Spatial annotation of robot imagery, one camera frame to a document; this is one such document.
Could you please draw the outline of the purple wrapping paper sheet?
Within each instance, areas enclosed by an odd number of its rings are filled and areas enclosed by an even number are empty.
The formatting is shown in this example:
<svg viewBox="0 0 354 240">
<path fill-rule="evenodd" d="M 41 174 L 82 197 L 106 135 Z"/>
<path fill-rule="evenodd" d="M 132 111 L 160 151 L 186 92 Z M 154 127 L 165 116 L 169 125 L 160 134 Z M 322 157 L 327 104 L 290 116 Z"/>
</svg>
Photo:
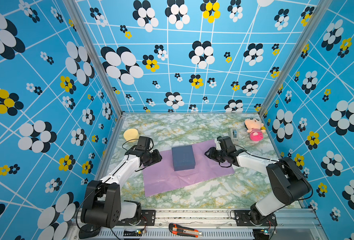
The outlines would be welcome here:
<svg viewBox="0 0 354 240">
<path fill-rule="evenodd" d="M 205 151 L 214 146 L 214 140 L 193 144 L 195 168 L 183 171 L 175 171 L 172 150 L 160 152 L 162 161 L 143 170 L 145 196 L 151 197 L 234 174 L 232 167 L 226 168 L 224 164 L 219 165 L 204 155 Z"/>
</svg>

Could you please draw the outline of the dark blue gift box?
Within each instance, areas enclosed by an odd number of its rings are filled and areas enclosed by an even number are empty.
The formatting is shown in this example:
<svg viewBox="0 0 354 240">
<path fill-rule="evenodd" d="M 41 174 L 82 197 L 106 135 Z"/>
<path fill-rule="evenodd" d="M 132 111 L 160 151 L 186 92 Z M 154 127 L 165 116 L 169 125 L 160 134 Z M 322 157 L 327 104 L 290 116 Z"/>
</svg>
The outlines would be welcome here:
<svg viewBox="0 0 354 240">
<path fill-rule="evenodd" d="M 196 166 L 192 146 L 180 146 L 172 148 L 172 157 L 175 171 L 191 170 Z"/>
</svg>

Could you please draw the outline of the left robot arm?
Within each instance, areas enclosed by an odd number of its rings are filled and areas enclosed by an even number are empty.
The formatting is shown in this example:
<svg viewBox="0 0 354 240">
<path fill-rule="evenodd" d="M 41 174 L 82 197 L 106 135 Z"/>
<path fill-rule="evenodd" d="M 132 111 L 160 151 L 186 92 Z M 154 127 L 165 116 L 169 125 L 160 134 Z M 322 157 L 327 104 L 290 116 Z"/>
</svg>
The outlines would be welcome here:
<svg viewBox="0 0 354 240">
<path fill-rule="evenodd" d="M 132 225 L 141 221 L 141 204 L 122 201 L 121 188 L 133 173 L 159 163 L 162 156 L 153 149 L 151 138 L 140 136 L 136 140 L 137 144 L 125 152 L 114 170 L 87 185 L 80 215 L 82 223 L 111 229 L 120 221 Z"/>
</svg>

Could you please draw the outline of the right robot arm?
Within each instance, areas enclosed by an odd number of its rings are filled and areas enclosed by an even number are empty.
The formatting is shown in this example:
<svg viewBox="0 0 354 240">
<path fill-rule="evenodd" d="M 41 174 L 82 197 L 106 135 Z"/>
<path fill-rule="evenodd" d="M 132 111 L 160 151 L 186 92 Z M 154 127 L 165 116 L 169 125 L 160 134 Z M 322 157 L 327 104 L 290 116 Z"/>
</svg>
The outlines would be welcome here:
<svg viewBox="0 0 354 240">
<path fill-rule="evenodd" d="M 254 225 L 261 225 L 277 210 L 313 193 L 312 186 L 292 159 L 253 155 L 244 148 L 237 149 L 230 137 L 218 137 L 215 143 L 215 147 L 205 152 L 207 158 L 219 164 L 227 162 L 231 166 L 248 168 L 269 178 L 272 191 L 250 208 L 249 219 Z"/>
</svg>

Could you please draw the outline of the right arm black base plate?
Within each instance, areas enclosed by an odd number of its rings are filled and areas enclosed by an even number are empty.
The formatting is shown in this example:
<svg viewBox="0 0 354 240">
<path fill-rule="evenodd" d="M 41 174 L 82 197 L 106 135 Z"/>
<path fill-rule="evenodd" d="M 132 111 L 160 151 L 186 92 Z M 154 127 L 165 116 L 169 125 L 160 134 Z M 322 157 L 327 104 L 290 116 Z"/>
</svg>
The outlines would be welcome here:
<svg viewBox="0 0 354 240">
<path fill-rule="evenodd" d="M 238 227 L 276 227 L 277 218 L 275 214 L 270 214 L 257 223 L 252 222 L 249 210 L 231 210 L 231 219 L 236 221 Z"/>
</svg>

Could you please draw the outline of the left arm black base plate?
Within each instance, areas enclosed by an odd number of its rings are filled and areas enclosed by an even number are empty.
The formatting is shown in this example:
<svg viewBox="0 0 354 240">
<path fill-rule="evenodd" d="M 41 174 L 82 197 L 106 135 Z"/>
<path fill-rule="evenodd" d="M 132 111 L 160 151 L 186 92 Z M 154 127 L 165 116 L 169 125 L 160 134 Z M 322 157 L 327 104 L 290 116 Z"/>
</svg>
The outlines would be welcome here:
<svg viewBox="0 0 354 240">
<path fill-rule="evenodd" d="M 142 210 L 140 220 L 137 223 L 121 220 L 117 223 L 117 226 L 129 226 L 129 227 L 144 227 L 154 226 L 156 220 L 156 210 Z"/>
</svg>

